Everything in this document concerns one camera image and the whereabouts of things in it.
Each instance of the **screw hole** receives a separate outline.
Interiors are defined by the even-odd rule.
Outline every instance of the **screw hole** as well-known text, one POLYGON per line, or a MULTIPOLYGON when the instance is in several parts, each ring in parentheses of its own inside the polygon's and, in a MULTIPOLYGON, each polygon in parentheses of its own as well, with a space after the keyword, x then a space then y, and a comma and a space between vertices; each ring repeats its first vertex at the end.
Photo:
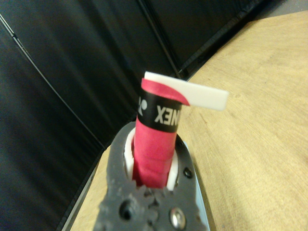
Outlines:
POLYGON ((183 173, 188 179, 191 179, 193 177, 192 171, 187 167, 184 169, 183 173))
POLYGON ((132 217, 132 206, 130 200, 124 201, 120 206, 120 217, 123 220, 130 220, 132 217))

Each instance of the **yonex logo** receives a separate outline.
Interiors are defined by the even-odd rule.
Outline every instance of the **yonex logo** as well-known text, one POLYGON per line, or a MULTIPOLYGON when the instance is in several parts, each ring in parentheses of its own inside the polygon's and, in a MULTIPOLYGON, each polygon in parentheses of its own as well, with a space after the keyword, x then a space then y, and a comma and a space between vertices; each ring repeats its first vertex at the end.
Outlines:
POLYGON ((141 97, 139 97, 139 107, 138 107, 138 112, 140 115, 143 116, 142 110, 145 110, 148 107, 148 103, 146 100, 141 100, 141 97))

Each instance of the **metal screw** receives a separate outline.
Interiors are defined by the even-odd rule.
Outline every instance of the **metal screw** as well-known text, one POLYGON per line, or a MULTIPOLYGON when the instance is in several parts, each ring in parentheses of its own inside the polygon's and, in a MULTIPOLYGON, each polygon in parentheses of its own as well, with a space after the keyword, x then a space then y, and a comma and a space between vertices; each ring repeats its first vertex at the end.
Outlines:
POLYGON ((190 171, 189 168, 185 168, 184 171, 183 171, 184 175, 187 177, 187 178, 192 178, 193 177, 193 173, 190 171))
POLYGON ((170 222, 174 228, 183 230, 186 225, 186 218, 183 211, 180 208, 173 208, 170 210, 170 222))

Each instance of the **white plastic end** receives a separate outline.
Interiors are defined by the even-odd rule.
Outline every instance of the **white plastic end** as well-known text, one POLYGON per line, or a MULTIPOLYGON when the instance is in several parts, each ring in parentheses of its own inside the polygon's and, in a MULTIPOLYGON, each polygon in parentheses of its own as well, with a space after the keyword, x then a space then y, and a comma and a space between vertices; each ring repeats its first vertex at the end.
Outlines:
POLYGON ((181 93, 190 105, 206 107, 222 111, 226 108, 229 92, 216 88, 210 88, 184 80, 145 72, 144 78, 167 85, 181 93))

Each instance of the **gray clamp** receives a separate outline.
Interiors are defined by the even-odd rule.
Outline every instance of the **gray clamp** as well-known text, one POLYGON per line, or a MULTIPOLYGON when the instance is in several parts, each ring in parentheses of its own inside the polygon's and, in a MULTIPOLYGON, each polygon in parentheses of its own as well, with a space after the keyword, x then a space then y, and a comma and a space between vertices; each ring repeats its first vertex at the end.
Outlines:
POLYGON ((94 231, 205 231, 196 205, 196 181, 189 152, 176 139, 179 174, 174 191, 136 186, 124 166, 124 147, 131 122, 111 144, 107 166, 107 194, 100 204, 94 231))

